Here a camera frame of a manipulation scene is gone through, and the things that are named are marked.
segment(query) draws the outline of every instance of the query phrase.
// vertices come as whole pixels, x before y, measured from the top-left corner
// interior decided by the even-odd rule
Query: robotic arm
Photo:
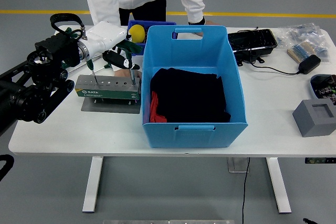
[[[62,67],[63,62],[75,67],[80,62],[90,61],[94,55],[103,54],[110,64],[123,69],[139,69],[130,57],[125,64],[123,56],[109,51],[116,45],[124,49],[127,56],[130,51],[141,50],[125,40],[126,29],[100,22],[86,31],[75,14],[55,14],[50,21],[59,33],[35,43],[36,50],[26,61],[0,75],[0,135],[17,119],[42,123],[67,97],[75,83],[67,80],[68,72]],[[55,25],[64,21],[75,21],[80,24],[80,29],[66,33]],[[19,74],[22,76],[14,82],[13,78]],[[26,87],[30,78],[34,84]]]

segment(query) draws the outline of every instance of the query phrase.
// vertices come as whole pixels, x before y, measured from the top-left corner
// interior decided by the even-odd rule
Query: folded cloth
[[[156,113],[156,108],[158,107],[158,95],[154,91],[152,91],[152,101],[150,108],[150,122],[151,123],[166,123],[167,119]]]
[[[160,69],[151,80],[155,113],[167,122],[229,122],[222,78],[174,68]]]

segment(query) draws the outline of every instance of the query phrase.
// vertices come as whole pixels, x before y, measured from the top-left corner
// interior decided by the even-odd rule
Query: white table
[[[237,30],[228,28],[229,33]],[[73,91],[43,124],[19,121],[9,149],[17,155],[92,156],[85,212],[94,212],[104,156],[265,157],[279,212],[291,212],[277,158],[336,156],[336,132],[304,138],[292,116],[302,100],[313,98],[309,91],[311,76],[336,73],[336,47],[323,32],[329,43],[331,63],[320,65],[308,75],[287,76],[248,64],[239,67],[249,126],[228,148],[150,148],[142,128],[141,113],[81,112],[83,98]],[[298,70],[298,64],[285,49],[274,49],[263,59],[263,66],[285,72]],[[97,60],[95,69],[104,64],[103,60]],[[69,78],[76,81],[79,74],[90,73],[83,67]],[[113,71],[105,69],[97,74],[113,75]]]

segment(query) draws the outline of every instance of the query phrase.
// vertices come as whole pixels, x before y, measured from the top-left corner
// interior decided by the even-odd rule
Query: gray floor
[[[205,0],[206,12],[336,14],[334,0]],[[0,9],[86,10],[86,0],[0,0]],[[180,0],[167,10],[183,11]],[[0,14],[0,72],[25,60],[34,43],[54,31],[50,15]],[[91,25],[89,15],[81,15]],[[168,20],[185,24],[185,16]],[[313,22],[336,42],[335,19],[208,17],[227,27],[279,27]],[[0,137],[10,153],[14,125]],[[230,174],[225,158],[105,158],[94,214],[81,212],[88,157],[15,156],[0,182],[0,223],[102,223],[105,219],[232,219],[241,223],[244,174]],[[266,161],[252,158],[247,176],[245,223],[336,223],[335,165],[279,160],[291,214],[279,214]]]

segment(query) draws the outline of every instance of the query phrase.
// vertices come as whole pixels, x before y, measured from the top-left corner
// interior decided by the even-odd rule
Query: yellow floor line
[[[0,14],[87,14],[88,10],[0,10]],[[186,16],[186,12],[167,12],[169,16]],[[204,12],[204,16],[231,17],[280,17],[280,18],[336,18],[336,14],[300,14],[300,13],[240,13],[240,12]]]

